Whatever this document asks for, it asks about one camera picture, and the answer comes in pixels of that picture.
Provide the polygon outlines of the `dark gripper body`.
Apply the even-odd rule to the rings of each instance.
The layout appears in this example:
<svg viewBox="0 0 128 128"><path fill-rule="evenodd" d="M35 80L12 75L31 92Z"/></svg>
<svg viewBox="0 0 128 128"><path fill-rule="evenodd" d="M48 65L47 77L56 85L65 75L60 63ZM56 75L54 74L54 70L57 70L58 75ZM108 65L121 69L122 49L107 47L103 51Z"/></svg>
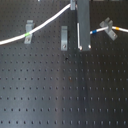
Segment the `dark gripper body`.
<svg viewBox="0 0 128 128"><path fill-rule="evenodd" d="M76 9L77 6L76 0L70 0L70 4L71 4L70 9Z"/></svg>

